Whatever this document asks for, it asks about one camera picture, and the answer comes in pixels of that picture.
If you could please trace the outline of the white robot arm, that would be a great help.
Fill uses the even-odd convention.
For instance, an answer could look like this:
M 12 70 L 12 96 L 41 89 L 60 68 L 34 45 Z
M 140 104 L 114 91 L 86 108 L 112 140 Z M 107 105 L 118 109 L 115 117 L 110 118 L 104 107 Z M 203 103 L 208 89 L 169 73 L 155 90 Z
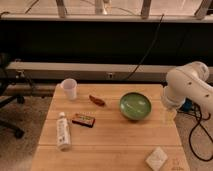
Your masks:
M 213 87 L 206 83 L 208 77 L 207 65 L 199 61 L 171 69 L 161 95 L 163 105 L 167 109 L 179 109 L 190 99 L 213 114 Z

